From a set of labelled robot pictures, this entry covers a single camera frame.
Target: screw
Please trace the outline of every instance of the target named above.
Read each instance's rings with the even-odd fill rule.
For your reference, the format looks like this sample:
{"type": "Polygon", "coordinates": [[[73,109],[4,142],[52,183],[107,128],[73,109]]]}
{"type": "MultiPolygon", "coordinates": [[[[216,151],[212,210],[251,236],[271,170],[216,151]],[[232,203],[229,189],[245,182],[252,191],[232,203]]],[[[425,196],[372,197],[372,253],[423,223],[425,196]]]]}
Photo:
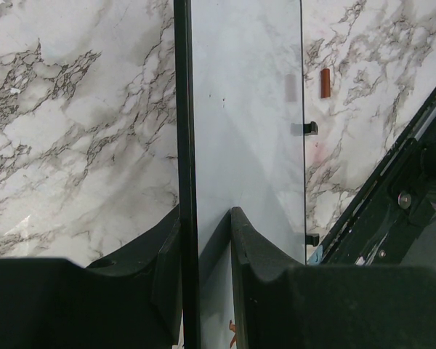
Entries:
{"type": "Polygon", "coordinates": [[[407,209],[412,205],[412,195],[406,191],[403,191],[399,194],[397,202],[399,203],[399,207],[401,209],[407,209]]]}

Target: glass panel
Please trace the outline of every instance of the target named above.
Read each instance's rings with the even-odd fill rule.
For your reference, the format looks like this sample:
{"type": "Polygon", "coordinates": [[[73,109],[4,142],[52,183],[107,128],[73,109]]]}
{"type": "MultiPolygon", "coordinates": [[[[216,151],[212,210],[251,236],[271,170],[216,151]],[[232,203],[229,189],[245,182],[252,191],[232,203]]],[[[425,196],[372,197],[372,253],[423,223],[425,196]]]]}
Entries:
{"type": "Polygon", "coordinates": [[[305,262],[301,6],[192,0],[191,12],[202,348],[228,348],[230,247],[219,243],[227,212],[242,207],[305,262]]]}

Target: black mount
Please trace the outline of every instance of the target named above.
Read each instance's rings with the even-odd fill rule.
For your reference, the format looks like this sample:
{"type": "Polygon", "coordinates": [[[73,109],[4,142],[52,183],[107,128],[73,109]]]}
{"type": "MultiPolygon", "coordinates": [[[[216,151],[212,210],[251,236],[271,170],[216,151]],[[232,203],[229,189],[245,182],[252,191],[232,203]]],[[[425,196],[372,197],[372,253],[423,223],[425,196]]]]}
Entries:
{"type": "Polygon", "coordinates": [[[306,267],[241,208],[232,209],[231,225],[239,349],[436,348],[436,270],[306,267]]]}
{"type": "Polygon", "coordinates": [[[305,244],[318,246],[320,244],[320,234],[305,234],[305,244]]]}
{"type": "Polygon", "coordinates": [[[318,135],[317,123],[311,121],[309,124],[304,124],[304,135],[306,136],[318,135]]]}
{"type": "Polygon", "coordinates": [[[158,348],[181,321],[179,208],[87,268],[0,259],[0,349],[158,348]]]}
{"type": "Polygon", "coordinates": [[[322,262],[398,264],[435,220],[436,117],[419,140],[405,142],[337,237],[322,242],[322,262]]]}

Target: black frame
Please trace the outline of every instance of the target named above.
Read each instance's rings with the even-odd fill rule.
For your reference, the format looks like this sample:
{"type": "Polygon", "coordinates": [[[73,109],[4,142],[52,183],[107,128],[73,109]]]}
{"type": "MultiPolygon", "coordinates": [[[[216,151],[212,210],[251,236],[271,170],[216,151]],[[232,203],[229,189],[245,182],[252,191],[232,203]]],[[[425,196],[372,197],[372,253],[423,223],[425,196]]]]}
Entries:
{"type": "Polygon", "coordinates": [[[174,0],[182,314],[187,349],[201,347],[190,0],[174,0]]]}
{"type": "Polygon", "coordinates": [[[400,264],[436,220],[436,117],[411,138],[388,167],[349,233],[326,255],[329,264],[400,264]]]}
{"type": "Polygon", "coordinates": [[[424,126],[435,108],[436,87],[321,242],[320,248],[323,249],[321,263],[334,261],[333,254],[337,253],[339,245],[350,233],[351,227],[368,206],[367,203],[378,192],[385,181],[385,176],[394,166],[400,165],[402,155],[410,151],[409,148],[415,140],[415,135],[424,126]]]}

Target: black clip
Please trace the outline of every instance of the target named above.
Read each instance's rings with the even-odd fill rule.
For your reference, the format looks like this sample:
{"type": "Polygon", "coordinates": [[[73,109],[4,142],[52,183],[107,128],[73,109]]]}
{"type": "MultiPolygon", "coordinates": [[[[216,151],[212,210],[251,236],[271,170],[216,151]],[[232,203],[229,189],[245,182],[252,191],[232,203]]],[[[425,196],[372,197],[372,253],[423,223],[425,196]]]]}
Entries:
{"type": "Polygon", "coordinates": [[[312,245],[316,247],[320,244],[320,235],[319,234],[306,234],[305,235],[305,244],[312,245]]]}
{"type": "Polygon", "coordinates": [[[312,136],[318,134],[318,125],[316,122],[312,121],[309,124],[304,124],[304,135],[312,136]]]}

